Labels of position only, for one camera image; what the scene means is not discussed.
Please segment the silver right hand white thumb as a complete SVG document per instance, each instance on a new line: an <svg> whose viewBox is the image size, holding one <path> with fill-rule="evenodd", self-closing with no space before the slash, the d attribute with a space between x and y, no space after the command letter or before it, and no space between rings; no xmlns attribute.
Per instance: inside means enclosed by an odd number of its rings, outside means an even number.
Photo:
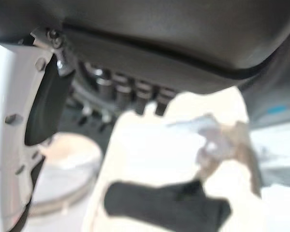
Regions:
<svg viewBox="0 0 290 232"><path fill-rule="evenodd" d="M0 0L0 232L20 231L72 83L109 111L290 86L290 0Z"/></svg>

